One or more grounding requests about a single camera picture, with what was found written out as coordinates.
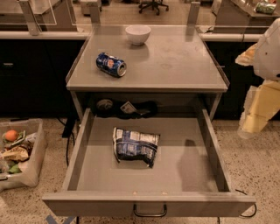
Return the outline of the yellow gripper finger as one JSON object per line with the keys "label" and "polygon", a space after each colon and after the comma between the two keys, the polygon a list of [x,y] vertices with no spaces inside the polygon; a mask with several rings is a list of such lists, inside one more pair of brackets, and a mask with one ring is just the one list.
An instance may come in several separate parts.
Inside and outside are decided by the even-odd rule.
{"label": "yellow gripper finger", "polygon": [[235,63],[244,67],[253,66],[255,63],[257,44],[253,44],[245,52],[241,53],[235,59]]}
{"label": "yellow gripper finger", "polygon": [[280,111],[280,82],[265,80],[259,87],[251,86],[243,108],[237,133],[241,138],[250,139]]}

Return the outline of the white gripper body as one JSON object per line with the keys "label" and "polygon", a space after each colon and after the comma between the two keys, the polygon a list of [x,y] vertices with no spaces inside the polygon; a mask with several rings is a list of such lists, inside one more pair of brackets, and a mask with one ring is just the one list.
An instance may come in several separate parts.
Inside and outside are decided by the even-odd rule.
{"label": "white gripper body", "polygon": [[253,68],[265,80],[280,81],[280,18],[259,38]]}

